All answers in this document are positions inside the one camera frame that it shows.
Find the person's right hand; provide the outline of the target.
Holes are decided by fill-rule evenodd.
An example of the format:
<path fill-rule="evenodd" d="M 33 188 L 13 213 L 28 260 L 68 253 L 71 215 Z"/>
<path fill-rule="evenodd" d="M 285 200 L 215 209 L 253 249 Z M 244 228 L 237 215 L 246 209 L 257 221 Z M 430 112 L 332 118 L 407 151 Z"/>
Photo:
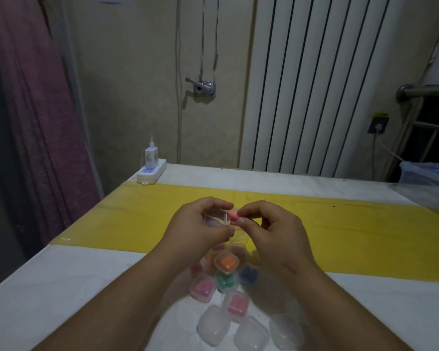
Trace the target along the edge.
<path fill-rule="evenodd" d="M 261 263 L 279 279 L 286 280 L 316 266 L 303 222 L 292 212 L 260 200 L 243 206 L 238 215 L 257 222 L 257 230 L 245 232 Z"/>

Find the person's left hand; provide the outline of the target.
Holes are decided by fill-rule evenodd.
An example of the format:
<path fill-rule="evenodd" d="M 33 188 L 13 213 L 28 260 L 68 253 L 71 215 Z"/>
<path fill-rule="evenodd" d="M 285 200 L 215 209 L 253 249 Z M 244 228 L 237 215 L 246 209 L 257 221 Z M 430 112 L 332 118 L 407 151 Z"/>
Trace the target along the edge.
<path fill-rule="evenodd" d="M 182 205 L 171 218 L 156 249 L 183 271 L 198 262 L 211 248 L 224 242 L 208 242 L 205 213 L 213 208 L 231 210 L 232 202 L 205 197 Z"/>

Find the clear small plastic case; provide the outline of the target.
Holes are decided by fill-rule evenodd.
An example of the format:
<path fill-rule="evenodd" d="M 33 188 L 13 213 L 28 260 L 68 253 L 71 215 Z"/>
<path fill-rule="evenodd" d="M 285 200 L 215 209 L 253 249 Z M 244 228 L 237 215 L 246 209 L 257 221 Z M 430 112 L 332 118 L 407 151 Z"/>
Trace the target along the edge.
<path fill-rule="evenodd" d="M 237 230 L 237 226 L 229 224 L 228 212 L 231 210 L 222 210 L 218 208 L 210 209 L 205 213 L 205 223 L 210 227 L 217 227 L 222 225 L 232 226 Z"/>

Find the person's right forearm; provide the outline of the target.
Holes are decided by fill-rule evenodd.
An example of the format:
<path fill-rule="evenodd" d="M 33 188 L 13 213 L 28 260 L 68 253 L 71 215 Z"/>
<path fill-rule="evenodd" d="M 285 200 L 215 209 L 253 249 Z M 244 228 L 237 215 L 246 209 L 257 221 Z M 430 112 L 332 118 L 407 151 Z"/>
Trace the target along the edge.
<path fill-rule="evenodd" d="M 315 262 L 269 265 L 334 351 L 413 351 Z"/>

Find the person's left forearm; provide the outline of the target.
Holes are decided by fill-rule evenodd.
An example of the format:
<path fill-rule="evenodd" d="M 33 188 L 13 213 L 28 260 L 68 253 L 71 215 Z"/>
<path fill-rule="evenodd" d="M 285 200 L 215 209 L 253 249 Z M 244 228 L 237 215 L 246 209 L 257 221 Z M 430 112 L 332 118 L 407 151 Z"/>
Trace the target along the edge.
<path fill-rule="evenodd" d="M 208 250 L 157 246 L 32 351 L 137 351 L 170 284 Z"/>

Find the case with orange earplugs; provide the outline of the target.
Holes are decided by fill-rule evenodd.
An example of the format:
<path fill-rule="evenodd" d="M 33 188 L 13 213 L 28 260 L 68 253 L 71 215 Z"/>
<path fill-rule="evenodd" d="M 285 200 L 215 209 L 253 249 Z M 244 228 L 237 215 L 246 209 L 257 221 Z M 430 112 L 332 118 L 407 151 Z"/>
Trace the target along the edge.
<path fill-rule="evenodd" d="M 222 251 L 213 259 L 216 269 L 225 275 L 232 274 L 239 266 L 239 258 L 230 251 Z"/>

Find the case with green earplugs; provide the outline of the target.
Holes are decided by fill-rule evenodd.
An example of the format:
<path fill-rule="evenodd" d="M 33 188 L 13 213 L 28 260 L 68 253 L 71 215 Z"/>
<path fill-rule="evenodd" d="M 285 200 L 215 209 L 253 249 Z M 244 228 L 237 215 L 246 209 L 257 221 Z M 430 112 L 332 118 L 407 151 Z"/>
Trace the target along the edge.
<path fill-rule="evenodd" d="M 228 290 L 236 290 L 240 284 L 240 280 L 236 271 L 228 275 L 221 271 L 216 271 L 215 280 L 217 284 L 217 290 L 221 294 L 226 293 Z"/>

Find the case with blue earplugs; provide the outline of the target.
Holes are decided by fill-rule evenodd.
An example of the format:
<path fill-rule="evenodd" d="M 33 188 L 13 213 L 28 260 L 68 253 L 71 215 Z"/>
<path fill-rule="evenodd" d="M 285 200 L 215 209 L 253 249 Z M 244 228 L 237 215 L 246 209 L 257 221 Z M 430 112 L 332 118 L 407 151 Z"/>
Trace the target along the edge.
<path fill-rule="evenodd" d="M 259 277 L 258 267 L 245 263 L 238 271 L 240 283 L 247 286 L 255 286 Z"/>

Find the case with pink earplugs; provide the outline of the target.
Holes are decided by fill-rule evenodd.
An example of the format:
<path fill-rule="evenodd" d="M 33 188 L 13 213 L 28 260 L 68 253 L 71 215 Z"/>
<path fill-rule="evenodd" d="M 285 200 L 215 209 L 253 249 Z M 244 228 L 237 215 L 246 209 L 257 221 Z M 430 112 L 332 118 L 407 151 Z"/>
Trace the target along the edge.
<path fill-rule="evenodd" d="M 214 277 L 200 273 L 194 277 L 190 289 L 190 296 L 201 303 L 209 303 L 217 289 L 217 282 Z"/>
<path fill-rule="evenodd" d="M 248 294 L 238 290 L 228 290 L 222 302 L 222 309 L 231 321 L 240 324 L 247 316 L 249 303 Z"/>

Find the empty clear plastic case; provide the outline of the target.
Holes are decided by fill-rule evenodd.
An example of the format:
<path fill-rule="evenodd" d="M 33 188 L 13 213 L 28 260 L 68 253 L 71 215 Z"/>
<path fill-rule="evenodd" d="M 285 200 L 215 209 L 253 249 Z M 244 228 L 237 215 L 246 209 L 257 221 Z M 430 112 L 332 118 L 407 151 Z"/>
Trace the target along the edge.
<path fill-rule="evenodd" d="M 268 329 L 257 318 L 246 316 L 234 335 L 234 344 L 239 351 L 264 351 L 269 339 Z"/>
<path fill-rule="evenodd" d="M 231 322 L 230 317 L 221 307 L 211 305 L 200 316 L 197 333 L 203 342 L 211 347 L 217 347 L 228 334 Z"/>
<path fill-rule="evenodd" d="M 290 315 L 279 313 L 269 320 L 270 337 L 280 351 L 298 351 L 305 342 L 304 332 Z"/>

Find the white power strip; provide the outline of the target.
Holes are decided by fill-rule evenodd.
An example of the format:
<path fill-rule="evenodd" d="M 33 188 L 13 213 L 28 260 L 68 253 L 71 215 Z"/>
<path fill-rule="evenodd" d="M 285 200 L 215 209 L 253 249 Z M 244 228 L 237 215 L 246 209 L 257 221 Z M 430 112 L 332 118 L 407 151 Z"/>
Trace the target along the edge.
<path fill-rule="evenodd" d="M 147 168 L 143 166 L 136 172 L 136 182 L 142 185 L 155 184 L 167 167 L 165 159 L 159 159 L 158 166 L 155 168 Z"/>

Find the yellow table runner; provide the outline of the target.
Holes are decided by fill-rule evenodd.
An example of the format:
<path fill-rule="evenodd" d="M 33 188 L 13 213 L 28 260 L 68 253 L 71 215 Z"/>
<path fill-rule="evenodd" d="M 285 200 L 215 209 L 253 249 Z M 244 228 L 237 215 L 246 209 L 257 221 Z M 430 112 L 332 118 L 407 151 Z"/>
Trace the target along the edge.
<path fill-rule="evenodd" d="M 327 272 L 439 283 L 439 215 L 415 205 L 125 182 L 51 244 L 148 253 L 176 210 L 205 196 L 293 212 Z"/>

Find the white charger plug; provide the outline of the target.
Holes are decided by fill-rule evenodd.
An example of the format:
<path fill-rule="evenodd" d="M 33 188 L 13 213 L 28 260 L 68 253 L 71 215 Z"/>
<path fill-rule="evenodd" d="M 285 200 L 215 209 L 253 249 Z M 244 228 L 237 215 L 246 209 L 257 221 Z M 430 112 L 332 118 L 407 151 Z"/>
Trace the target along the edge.
<path fill-rule="evenodd" d="M 156 169 L 159 165 L 158 147 L 154 143 L 151 135 L 149 147 L 145 150 L 145 168 Z"/>

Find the white panel radiator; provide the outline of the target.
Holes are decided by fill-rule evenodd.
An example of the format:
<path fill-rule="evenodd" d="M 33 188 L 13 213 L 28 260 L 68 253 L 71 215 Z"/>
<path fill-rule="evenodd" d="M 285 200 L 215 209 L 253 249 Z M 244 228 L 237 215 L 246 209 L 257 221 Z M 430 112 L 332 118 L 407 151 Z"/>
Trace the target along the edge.
<path fill-rule="evenodd" d="M 408 0 L 258 0 L 241 169 L 343 177 Z"/>

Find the clear plastic bag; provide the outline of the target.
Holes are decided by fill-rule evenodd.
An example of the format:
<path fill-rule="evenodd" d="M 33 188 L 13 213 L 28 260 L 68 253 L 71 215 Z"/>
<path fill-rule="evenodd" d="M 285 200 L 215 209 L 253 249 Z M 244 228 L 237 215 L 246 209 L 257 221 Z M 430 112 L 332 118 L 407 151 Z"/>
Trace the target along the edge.
<path fill-rule="evenodd" d="M 400 163 L 401 176 L 398 183 L 389 187 L 439 215 L 439 163 Z"/>

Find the metal rack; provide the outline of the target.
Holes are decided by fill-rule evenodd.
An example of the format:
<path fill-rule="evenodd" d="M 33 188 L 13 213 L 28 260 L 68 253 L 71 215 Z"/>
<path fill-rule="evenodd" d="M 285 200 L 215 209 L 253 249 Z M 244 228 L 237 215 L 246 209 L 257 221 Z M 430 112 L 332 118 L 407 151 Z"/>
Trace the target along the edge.
<path fill-rule="evenodd" d="M 439 97 L 424 99 L 415 122 L 401 157 L 415 163 L 439 163 Z"/>

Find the purple hanging cloth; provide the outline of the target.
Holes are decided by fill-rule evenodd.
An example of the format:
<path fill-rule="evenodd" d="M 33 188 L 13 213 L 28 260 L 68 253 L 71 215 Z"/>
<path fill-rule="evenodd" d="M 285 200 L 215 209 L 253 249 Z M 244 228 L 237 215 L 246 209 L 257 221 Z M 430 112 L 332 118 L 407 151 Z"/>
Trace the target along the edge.
<path fill-rule="evenodd" d="M 100 201 L 83 124 L 38 0 L 0 0 L 0 74 L 40 240 Z"/>

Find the metal wall valve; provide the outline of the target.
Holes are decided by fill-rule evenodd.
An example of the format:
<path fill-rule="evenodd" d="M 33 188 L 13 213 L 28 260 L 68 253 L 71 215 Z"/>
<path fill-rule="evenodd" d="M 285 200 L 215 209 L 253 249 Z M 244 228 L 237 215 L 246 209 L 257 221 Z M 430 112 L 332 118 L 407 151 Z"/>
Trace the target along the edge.
<path fill-rule="evenodd" d="M 194 96 L 216 98 L 217 86 L 214 81 L 195 81 L 189 77 L 185 81 L 193 85 Z"/>

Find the white wall pipe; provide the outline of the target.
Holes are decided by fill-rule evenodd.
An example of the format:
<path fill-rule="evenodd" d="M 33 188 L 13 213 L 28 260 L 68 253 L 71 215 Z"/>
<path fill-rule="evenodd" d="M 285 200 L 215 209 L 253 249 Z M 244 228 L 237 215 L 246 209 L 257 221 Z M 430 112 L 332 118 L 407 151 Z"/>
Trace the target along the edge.
<path fill-rule="evenodd" d="M 182 80 L 181 80 L 181 0 L 176 0 L 176 100 L 177 100 L 177 151 L 176 163 L 181 164 L 182 133 Z"/>

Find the wall socket with yellow label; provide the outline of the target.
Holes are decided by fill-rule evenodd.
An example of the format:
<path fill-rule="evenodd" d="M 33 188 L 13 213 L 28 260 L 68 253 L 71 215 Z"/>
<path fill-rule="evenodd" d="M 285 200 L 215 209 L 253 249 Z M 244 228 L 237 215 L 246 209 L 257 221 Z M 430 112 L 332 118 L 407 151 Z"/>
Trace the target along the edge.
<path fill-rule="evenodd" d="M 369 124 L 368 134 L 383 134 L 389 122 L 389 115 L 385 112 L 374 113 Z"/>

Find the metal grab rail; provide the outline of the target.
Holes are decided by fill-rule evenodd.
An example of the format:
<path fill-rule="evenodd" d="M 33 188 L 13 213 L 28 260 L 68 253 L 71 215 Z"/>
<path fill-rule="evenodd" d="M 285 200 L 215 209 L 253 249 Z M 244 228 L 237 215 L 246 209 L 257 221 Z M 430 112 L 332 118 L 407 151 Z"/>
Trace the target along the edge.
<path fill-rule="evenodd" d="M 405 103 L 411 99 L 439 97 L 439 85 L 415 86 L 405 84 L 399 87 L 395 94 L 397 103 Z"/>

